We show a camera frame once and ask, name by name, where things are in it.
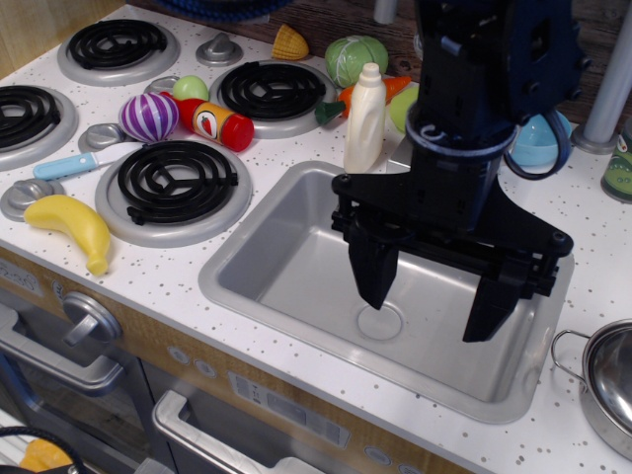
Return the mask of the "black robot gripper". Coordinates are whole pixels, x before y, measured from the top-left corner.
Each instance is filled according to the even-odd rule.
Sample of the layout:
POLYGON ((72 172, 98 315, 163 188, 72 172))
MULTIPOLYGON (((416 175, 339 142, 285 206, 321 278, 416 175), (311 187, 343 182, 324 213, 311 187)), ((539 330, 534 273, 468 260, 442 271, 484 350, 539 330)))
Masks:
POLYGON ((502 163, 538 181, 513 160, 518 134, 506 124, 477 136, 447 131, 423 116, 406 122, 413 145, 410 171, 342 174, 332 181, 339 206, 333 227, 343 233, 359 296, 379 310, 401 253, 479 276, 463 333, 465 343, 490 341, 521 296, 548 296, 571 237, 522 209, 498 182, 502 163))

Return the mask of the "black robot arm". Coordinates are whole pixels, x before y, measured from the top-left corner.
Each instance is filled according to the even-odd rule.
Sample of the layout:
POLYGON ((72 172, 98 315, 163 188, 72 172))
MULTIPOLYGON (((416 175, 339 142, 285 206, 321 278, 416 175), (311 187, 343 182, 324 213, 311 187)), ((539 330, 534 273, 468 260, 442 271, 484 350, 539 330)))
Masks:
POLYGON ((521 300, 550 294, 572 251, 572 238, 515 204, 497 176, 536 116, 557 143, 553 170, 563 168, 571 143, 556 109, 580 94, 589 62, 568 1, 421 1, 416 14, 424 60, 406 118, 410 168, 336 177, 333 226, 374 308, 401 253, 477 275, 463 339, 485 342, 521 300))

